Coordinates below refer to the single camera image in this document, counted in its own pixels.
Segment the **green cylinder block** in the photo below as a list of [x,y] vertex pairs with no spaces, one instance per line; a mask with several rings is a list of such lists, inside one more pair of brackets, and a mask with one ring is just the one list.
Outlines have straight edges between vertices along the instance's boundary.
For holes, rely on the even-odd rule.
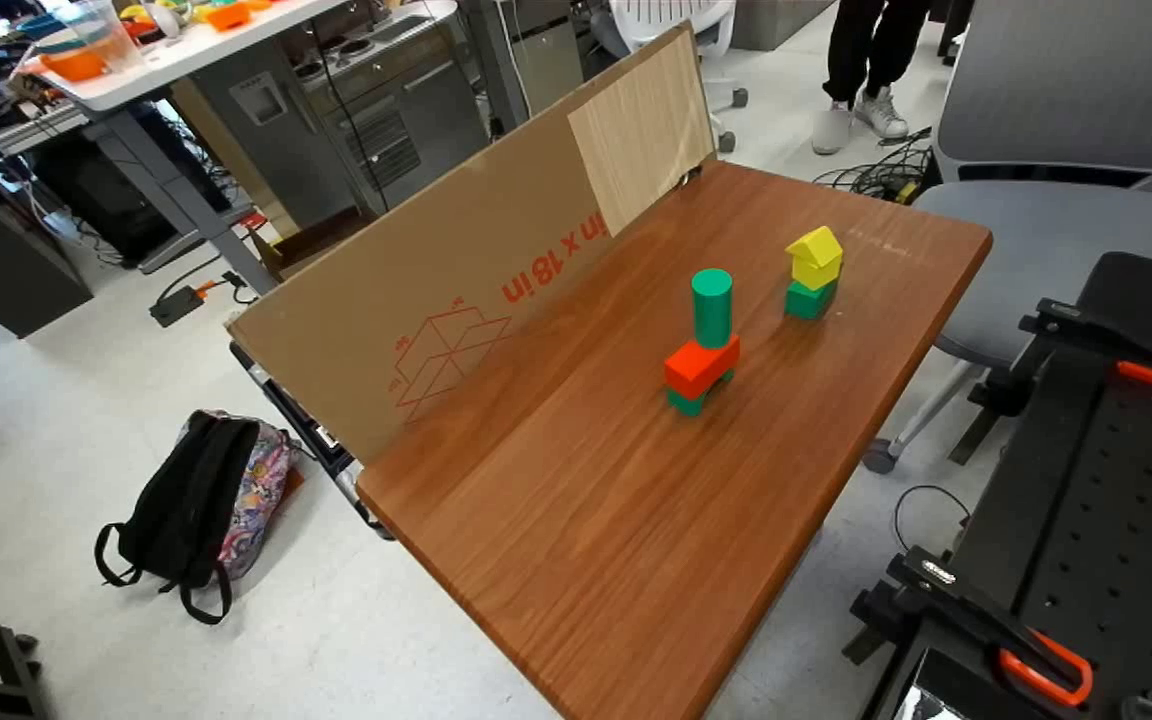
[[701,270],[692,275],[692,327],[706,349],[722,349],[731,339],[731,272]]

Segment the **orange-red rectangular block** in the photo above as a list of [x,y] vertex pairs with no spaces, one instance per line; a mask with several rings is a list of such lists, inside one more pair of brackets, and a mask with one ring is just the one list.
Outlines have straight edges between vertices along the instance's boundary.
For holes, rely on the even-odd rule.
[[722,378],[727,378],[740,361],[740,346],[727,339],[722,349],[706,349],[701,339],[682,346],[670,361],[664,361],[664,384],[685,398],[698,400],[706,398]]

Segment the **green base block under orange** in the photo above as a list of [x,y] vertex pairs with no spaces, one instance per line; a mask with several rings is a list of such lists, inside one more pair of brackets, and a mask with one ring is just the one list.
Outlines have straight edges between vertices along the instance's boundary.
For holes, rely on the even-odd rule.
[[701,415],[706,407],[707,407],[707,400],[716,398],[716,392],[726,392],[731,384],[731,378],[722,378],[706,398],[698,398],[698,400],[687,400],[687,398],[682,398],[682,392],[664,392],[664,400],[682,412],[682,415]]

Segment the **green block under yellow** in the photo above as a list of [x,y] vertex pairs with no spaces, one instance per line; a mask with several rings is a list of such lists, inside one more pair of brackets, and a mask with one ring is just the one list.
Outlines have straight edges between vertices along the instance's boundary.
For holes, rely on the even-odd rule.
[[793,280],[784,290],[784,312],[793,319],[820,319],[827,312],[831,295],[837,295],[837,285],[807,290],[807,285]]

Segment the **yellow house-shaped block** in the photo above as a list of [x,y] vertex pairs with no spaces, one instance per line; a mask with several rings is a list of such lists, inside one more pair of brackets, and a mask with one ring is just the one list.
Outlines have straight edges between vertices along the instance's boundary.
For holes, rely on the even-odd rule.
[[827,225],[790,246],[790,275],[803,290],[824,290],[839,275],[844,246]]

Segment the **brown cardboard board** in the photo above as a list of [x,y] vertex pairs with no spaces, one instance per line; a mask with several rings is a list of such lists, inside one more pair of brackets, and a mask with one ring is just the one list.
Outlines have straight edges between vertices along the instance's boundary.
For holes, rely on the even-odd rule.
[[567,127],[600,76],[279,280],[234,346],[371,459],[618,246]]

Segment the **light plywood panel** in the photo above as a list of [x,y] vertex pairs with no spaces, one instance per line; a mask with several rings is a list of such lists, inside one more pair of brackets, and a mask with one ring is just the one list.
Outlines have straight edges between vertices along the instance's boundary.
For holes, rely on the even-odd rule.
[[603,227],[619,237],[716,151],[692,34],[673,30],[603,73],[567,127]]

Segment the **grey cabinet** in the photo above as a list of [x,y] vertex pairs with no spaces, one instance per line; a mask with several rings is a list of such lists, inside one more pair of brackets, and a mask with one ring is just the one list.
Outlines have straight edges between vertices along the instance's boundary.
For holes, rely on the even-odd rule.
[[193,76],[293,225],[388,211],[488,145],[449,16],[338,9]]

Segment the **black backpack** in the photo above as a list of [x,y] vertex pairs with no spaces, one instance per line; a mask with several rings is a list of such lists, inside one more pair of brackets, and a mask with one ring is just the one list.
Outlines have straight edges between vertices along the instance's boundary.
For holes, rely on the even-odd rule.
[[285,429],[193,412],[131,516],[97,532],[93,565],[117,588],[152,572],[193,619],[219,624],[293,483],[297,443]]

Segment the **black orange clamp near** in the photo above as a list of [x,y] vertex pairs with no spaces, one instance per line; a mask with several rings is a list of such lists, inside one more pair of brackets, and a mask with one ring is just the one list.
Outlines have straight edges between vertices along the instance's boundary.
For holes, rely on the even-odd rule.
[[862,619],[844,643],[852,666],[866,666],[882,643],[909,643],[926,619],[942,619],[979,643],[1004,682],[1051,709],[1083,709],[1097,693],[1089,655],[1020,624],[926,547],[899,552],[887,576],[852,601],[852,616]]

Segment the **black orange clamp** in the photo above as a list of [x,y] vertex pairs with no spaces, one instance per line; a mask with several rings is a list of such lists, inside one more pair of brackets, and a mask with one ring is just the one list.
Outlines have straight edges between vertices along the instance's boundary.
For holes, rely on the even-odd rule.
[[1126,333],[1119,326],[1083,312],[1070,302],[1039,302],[1034,316],[1020,319],[1039,349],[1080,349],[1104,356],[1126,381],[1152,390],[1152,346]]
[[926,547],[899,552],[887,576],[852,601],[852,616],[862,619],[844,643],[852,666],[866,666],[882,643],[909,643],[926,619],[942,619],[979,643],[1004,682],[1051,709],[1083,709],[1097,693],[1089,655],[1020,624]]

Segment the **standing person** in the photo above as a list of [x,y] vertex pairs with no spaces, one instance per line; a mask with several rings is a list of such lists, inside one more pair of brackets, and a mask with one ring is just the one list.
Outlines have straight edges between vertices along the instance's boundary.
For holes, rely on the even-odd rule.
[[903,140],[891,84],[909,73],[934,0],[839,0],[827,38],[827,112],[811,135],[815,156],[849,145],[866,121],[882,140]]

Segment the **black orange clamp far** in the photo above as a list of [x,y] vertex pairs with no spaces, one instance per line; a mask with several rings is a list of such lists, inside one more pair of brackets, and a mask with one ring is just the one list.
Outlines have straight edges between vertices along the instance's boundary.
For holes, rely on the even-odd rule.
[[1039,349],[1080,349],[1104,356],[1126,381],[1152,390],[1152,346],[1126,333],[1119,326],[1083,312],[1070,302],[1039,302],[1034,316],[1020,319]]

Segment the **grey office chair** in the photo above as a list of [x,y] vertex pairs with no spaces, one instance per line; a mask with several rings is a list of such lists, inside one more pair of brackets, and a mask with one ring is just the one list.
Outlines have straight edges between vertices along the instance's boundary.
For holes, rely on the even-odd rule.
[[976,0],[934,149],[942,183],[915,209],[985,225],[994,254],[938,335],[949,381],[868,443],[868,474],[891,474],[973,390],[963,465],[1030,404],[1035,335],[1020,319],[1074,302],[1104,254],[1152,258],[1152,0]]

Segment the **white workbench with toys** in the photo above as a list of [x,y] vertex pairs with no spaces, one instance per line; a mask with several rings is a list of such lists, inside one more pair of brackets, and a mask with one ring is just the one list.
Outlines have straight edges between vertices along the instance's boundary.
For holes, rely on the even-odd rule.
[[157,48],[125,48],[97,81],[66,81],[41,61],[29,61],[29,73],[60,88],[88,117],[97,149],[170,215],[173,227],[202,233],[248,290],[270,294],[279,275],[234,233],[245,204],[219,209],[202,191],[190,168],[150,134],[150,103],[170,95],[248,198],[270,191],[193,76],[338,9],[359,9],[365,19],[392,16],[384,0],[272,0],[230,34],[202,19]]

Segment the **black perforated breadboard plate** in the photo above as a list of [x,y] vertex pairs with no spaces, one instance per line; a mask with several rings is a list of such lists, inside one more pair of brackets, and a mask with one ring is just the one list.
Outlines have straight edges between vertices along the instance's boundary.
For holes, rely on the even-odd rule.
[[[1152,262],[1107,254],[1074,302],[1152,346]],[[1030,630],[1097,669],[1083,709],[1004,682],[979,643],[926,619],[891,652],[866,720],[1152,720],[1152,390],[1104,356],[1035,346],[1034,400],[949,552]]]

